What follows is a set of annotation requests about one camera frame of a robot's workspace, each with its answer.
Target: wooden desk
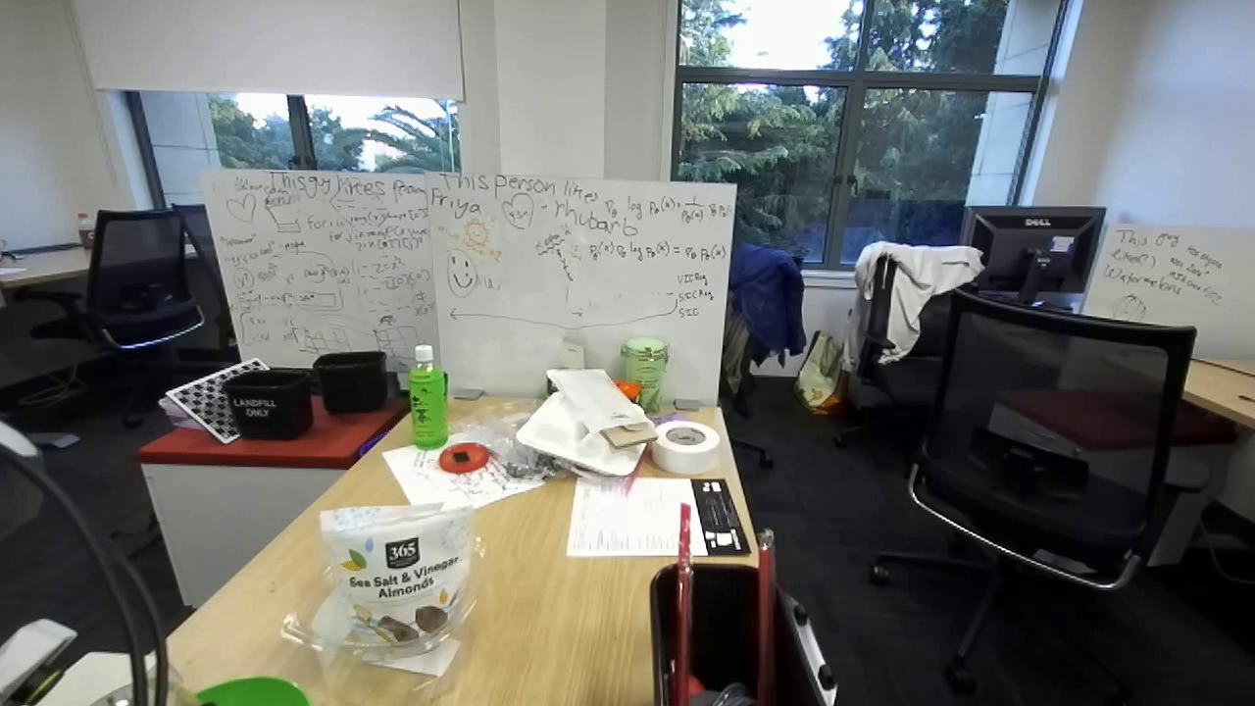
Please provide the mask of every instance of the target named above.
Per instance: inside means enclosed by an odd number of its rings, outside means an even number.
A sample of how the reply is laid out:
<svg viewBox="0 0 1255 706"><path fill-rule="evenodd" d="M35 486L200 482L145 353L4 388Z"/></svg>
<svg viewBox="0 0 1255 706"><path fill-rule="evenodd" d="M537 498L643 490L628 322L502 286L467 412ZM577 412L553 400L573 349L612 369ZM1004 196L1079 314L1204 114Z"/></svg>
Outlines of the wooden desk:
<svg viewBox="0 0 1255 706"><path fill-rule="evenodd" d="M522 404L478 400L455 408L455 424L518 412ZM694 412L722 431L718 408ZM439 682L380 671L349 659L322 663L310 647L282 639L282 620L310 620L326 596L318 510L404 502L380 447L408 443L400 420L377 451L341 475L302 510L251 565L243 565L169 639L176 675L200 690L239 675L282 675L306 686L310 702L651 702L651 596L647 584L667 561L569 561L573 482L549 482L478 510L471 620L463 651ZM737 463L726 443L722 471L737 514L753 533Z"/></svg>
<svg viewBox="0 0 1255 706"><path fill-rule="evenodd" d="M1239 428L1255 428L1255 369L1192 361L1184 377L1184 400Z"/></svg>
<svg viewBox="0 0 1255 706"><path fill-rule="evenodd" d="M0 306L12 290L82 278L90 271L90 251L31 251L16 263L0 263Z"/></svg>

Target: paper plate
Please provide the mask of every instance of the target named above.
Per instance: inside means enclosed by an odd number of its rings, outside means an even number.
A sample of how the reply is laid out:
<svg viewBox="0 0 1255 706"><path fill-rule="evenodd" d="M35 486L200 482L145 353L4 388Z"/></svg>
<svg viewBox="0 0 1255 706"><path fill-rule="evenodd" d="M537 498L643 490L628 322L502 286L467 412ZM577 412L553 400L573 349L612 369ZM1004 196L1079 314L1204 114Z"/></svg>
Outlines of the paper plate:
<svg viewBox="0 0 1255 706"><path fill-rule="evenodd" d="M565 396L553 392L522 428L518 443L596 475L631 475L643 447L612 447L596 428L580 424Z"/></svg>

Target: green plastic bottle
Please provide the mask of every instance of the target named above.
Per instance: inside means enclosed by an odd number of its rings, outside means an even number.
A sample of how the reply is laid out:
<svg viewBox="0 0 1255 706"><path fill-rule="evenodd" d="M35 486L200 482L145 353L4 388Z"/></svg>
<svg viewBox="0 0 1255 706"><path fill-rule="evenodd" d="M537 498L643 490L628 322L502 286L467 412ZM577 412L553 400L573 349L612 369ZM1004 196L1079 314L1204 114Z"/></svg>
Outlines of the green plastic bottle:
<svg viewBox="0 0 1255 706"><path fill-rule="evenodd" d="M447 373L435 369L431 345L416 345L416 369L408 373L408 435L416 447L447 439Z"/></svg>

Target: white jacket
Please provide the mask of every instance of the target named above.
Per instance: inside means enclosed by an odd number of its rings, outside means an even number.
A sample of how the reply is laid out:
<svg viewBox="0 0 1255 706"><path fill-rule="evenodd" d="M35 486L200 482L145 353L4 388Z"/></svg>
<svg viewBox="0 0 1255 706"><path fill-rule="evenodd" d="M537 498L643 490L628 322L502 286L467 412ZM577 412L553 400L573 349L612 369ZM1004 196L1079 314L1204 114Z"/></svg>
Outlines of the white jacket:
<svg viewBox="0 0 1255 706"><path fill-rule="evenodd" d="M918 314L929 298L957 290L980 275L977 247L906 247L906 243L867 243L855 263L859 282L859 333L867 326L875 263L879 255L898 263L894 294L890 294L890 322L886 322L886 349L879 361L902 361L918 341Z"/></svg>

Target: black basket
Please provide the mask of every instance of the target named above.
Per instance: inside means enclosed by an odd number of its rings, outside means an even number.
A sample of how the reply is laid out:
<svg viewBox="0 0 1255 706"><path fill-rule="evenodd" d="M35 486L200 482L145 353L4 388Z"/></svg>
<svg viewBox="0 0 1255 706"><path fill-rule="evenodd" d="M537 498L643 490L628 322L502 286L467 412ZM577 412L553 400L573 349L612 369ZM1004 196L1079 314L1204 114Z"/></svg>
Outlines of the black basket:
<svg viewBox="0 0 1255 706"><path fill-rule="evenodd" d="M655 702L671 702L675 659L675 565L651 580L651 643L655 643ZM757 569L749 565L694 565L694 635L690 675L706 690L733 682L757 694ZM835 675L824 663L804 604L777 592L777 706L835 702Z"/></svg>
<svg viewBox="0 0 1255 706"><path fill-rule="evenodd" d="M380 412L392 400L392 377L384 353L326 353L314 361L322 404L333 416Z"/></svg>
<svg viewBox="0 0 1255 706"><path fill-rule="evenodd" d="M247 373L224 392L243 439L298 439L314 424L306 373Z"/></svg>

